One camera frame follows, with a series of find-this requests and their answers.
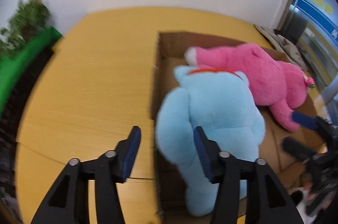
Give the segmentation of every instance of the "light blue plush toy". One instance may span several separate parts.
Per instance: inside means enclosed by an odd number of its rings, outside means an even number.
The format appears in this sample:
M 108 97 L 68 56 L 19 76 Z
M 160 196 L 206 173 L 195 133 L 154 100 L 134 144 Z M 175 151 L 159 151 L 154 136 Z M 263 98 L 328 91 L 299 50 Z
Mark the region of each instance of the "light blue plush toy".
M 194 144 L 193 130 L 202 126 L 208 139 L 236 158 L 255 161 L 265 135 L 265 122 L 242 72 L 205 71 L 192 66 L 174 69 L 180 86 L 165 97 L 156 122 L 157 146 L 187 184 L 190 214 L 202 216 L 215 205 L 218 184 L 205 178 Z M 241 181 L 240 198 L 246 196 Z

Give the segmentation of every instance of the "pink plush toy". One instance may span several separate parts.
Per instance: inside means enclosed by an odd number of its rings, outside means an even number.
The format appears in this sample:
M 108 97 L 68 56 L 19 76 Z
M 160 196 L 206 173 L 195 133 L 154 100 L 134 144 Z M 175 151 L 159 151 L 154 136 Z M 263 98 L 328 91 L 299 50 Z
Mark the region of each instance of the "pink plush toy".
M 276 61 L 261 47 L 249 43 L 212 49 L 191 47 L 185 52 L 185 60 L 199 68 L 244 72 L 256 105 L 269 106 L 285 129 L 298 129 L 299 125 L 291 119 L 292 109 L 305 102 L 308 87 L 314 88 L 313 79 L 306 77 L 299 67 Z

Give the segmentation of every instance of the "stuffed animal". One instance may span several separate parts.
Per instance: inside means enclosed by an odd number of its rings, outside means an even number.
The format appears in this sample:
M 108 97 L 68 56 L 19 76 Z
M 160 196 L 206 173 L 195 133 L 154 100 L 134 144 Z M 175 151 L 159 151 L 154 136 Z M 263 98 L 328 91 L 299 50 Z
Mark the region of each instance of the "stuffed animal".
M 306 77 L 299 67 L 275 61 L 261 47 L 249 43 L 212 49 L 190 47 L 185 52 L 185 60 L 199 68 L 244 72 L 256 105 L 269 106 L 285 129 L 298 129 L 299 125 L 291 119 L 292 109 L 305 102 L 308 87 L 314 88 L 313 79 Z
M 244 73 L 179 66 L 174 74 L 180 86 L 167 94 L 158 112 L 156 142 L 186 182 L 188 211 L 202 216 L 213 210 L 218 184 L 211 184 L 204 176 L 193 130 L 201 126 L 223 151 L 255 161 L 265 136 L 265 122 Z M 246 181 L 241 181 L 240 198 L 245 196 Z

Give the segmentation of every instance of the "green plant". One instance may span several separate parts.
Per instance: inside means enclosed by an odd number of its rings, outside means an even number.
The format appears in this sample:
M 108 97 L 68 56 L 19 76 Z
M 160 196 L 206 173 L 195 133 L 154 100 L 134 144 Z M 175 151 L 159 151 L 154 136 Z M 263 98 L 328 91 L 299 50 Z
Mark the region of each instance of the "green plant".
M 0 39 L 0 54 L 14 56 L 25 46 L 39 31 L 45 29 L 50 13 L 41 0 L 22 0 L 18 3 L 18 9 L 9 20 L 9 27 L 0 29 L 0 34 L 7 38 Z

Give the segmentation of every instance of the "green object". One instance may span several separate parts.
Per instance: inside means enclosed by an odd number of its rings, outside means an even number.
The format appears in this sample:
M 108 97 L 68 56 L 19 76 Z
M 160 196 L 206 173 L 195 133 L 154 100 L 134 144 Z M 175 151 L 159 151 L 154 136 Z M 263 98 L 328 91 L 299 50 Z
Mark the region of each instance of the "green object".
M 14 58 L 4 56 L 0 62 L 0 116 L 15 84 L 28 66 L 47 47 L 51 47 L 62 37 L 56 29 L 40 32 Z
M 14 16 L 9 20 L 9 27 L 0 29 L 0 34 L 7 38 L 1 41 L 1 54 L 14 57 L 25 44 L 41 31 L 46 29 L 50 13 L 41 0 L 22 0 Z

